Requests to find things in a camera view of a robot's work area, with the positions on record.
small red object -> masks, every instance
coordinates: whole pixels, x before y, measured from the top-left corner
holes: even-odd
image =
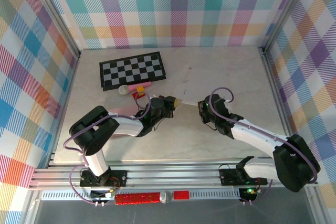
[[[135,99],[136,94],[137,94],[137,92],[135,92],[135,93],[132,94],[132,96],[133,96],[134,99]],[[142,98],[142,97],[144,97],[144,96],[145,96],[144,93],[139,94],[138,97],[137,97],[136,99]]]
[[[189,199],[189,191],[174,191],[174,199]]]
[[[117,194],[114,201],[116,205],[160,203],[160,193]]]

white table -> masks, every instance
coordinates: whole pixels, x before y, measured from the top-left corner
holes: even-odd
[[[120,95],[118,90],[103,92],[99,62],[154,51],[161,53],[167,79],[153,82],[151,87],[146,88],[149,94],[175,95],[183,99],[184,103],[194,104],[203,100],[216,87],[226,86],[235,94],[235,101],[229,104],[233,113],[270,131],[284,133],[256,47],[85,50],[79,60],[55,163],[80,161],[77,153],[63,149],[62,144],[69,137],[69,128],[95,106],[103,105],[106,109],[113,109],[134,104],[131,94]],[[173,119],[164,120],[157,131],[145,137],[121,136],[110,139],[103,148],[106,159],[134,161],[266,156],[246,143],[212,131],[202,124],[198,108],[184,103],[176,108]]]

black and white checkered board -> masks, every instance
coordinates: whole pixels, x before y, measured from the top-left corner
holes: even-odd
[[[166,79],[160,52],[137,55],[99,63],[103,91],[121,85]]]

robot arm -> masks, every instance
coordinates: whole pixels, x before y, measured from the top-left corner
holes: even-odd
[[[295,192],[307,184],[314,177],[311,167],[298,153],[282,142],[288,142],[297,148],[313,164],[316,171],[320,171],[317,160],[301,136],[294,134],[287,137],[257,127],[242,116],[230,113],[225,107],[225,100],[218,94],[213,94],[211,103],[214,109],[229,120],[223,119],[212,111],[209,98],[210,96],[207,96],[198,102],[203,123],[212,122],[220,134],[248,143],[273,158],[270,162],[253,156],[244,158],[236,166],[236,176],[242,182],[248,182],[251,178],[276,179]]]
[[[109,118],[96,128],[91,128],[88,131],[74,138],[74,142],[83,151],[85,159],[88,163],[88,168],[96,176],[99,185],[104,185],[112,176],[110,167],[106,162],[103,146],[112,135],[122,134],[135,137],[142,137],[150,133],[153,127],[164,118],[172,118],[175,110],[174,97],[152,98],[148,113],[139,120],[139,118],[147,110],[149,104],[144,110],[140,110],[133,118],[127,116],[118,116],[116,113],[108,112],[103,106],[97,106],[78,122],[76,122],[69,130],[71,136],[85,129],[86,127],[96,123],[107,115],[114,117]]]

colorful plaid pattern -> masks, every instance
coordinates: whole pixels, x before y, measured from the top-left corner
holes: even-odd
[[[336,221],[336,0],[299,0],[270,60],[290,125],[323,168],[319,183]]]
[[[0,0],[0,223],[18,223],[74,63],[40,0]]]
[[[54,1],[77,42],[83,38],[90,49],[257,45],[278,9],[275,0]]]
[[[261,43],[261,47],[264,47],[271,35],[271,33],[273,32],[273,29],[274,29],[274,25],[278,22],[279,18],[281,17],[283,11],[284,11],[284,6],[285,4],[287,3],[288,0],[282,0],[281,1],[281,4],[279,5],[277,11],[276,11],[276,14],[274,16],[274,18],[272,19],[272,22],[270,24],[270,26],[268,27],[267,29],[267,32],[266,32],[266,35],[264,37],[264,40],[262,41]]]

